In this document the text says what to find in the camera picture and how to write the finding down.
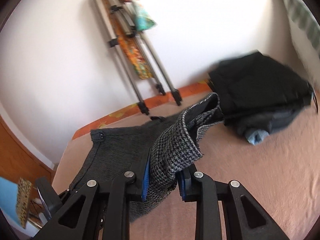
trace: metal rivet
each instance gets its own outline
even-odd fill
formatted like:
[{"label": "metal rivet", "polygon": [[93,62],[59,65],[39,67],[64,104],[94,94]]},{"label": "metal rivet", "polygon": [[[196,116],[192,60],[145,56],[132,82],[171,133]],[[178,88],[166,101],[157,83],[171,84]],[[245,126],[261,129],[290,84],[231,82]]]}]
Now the metal rivet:
[{"label": "metal rivet", "polygon": [[203,173],[201,171],[196,171],[194,174],[193,174],[196,178],[202,178],[203,177]]},{"label": "metal rivet", "polygon": [[230,184],[231,184],[232,187],[239,187],[240,186],[239,181],[236,181],[236,180],[231,181]]},{"label": "metal rivet", "polygon": [[124,175],[125,175],[127,178],[131,178],[131,177],[133,177],[134,172],[133,172],[133,171],[126,171],[126,172],[124,173]]},{"label": "metal rivet", "polygon": [[88,187],[94,187],[95,185],[97,185],[97,182],[94,179],[87,182]]}]

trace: brown wooden panel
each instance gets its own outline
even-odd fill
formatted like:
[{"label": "brown wooden panel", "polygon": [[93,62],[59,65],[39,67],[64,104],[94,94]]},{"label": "brown wooden panel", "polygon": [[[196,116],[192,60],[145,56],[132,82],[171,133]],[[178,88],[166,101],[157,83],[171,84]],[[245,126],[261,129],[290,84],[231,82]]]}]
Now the brown wooden panel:
[{"label": "brown wooden panel", "polygon": [[17,140],[0,118],[0,176],[17,183],[22,177],[33,184],[39,177],[53,179],[50,169]]}]

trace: houndstooth fabric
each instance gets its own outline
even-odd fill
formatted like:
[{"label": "houndstooth fabric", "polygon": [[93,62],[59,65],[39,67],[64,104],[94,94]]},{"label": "houndstooth fabric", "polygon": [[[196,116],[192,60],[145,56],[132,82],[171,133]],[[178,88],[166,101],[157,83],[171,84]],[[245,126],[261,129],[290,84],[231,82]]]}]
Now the houndstooth fabric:
[{"label": "houndstooth fabric", "polygon": [[130,221],[133,221],[149,213],[175,189],[175,174],[202,157],[199,141],[212,125],[220,122],[223,122],[223,115],[219,97],[210,93],[163,122],[93,130],[92,150],[70,189],[78,189],[90,179],[98,182],[114,179],[127,171],[143,151],[152,147],[147,199],[130,203]]}]

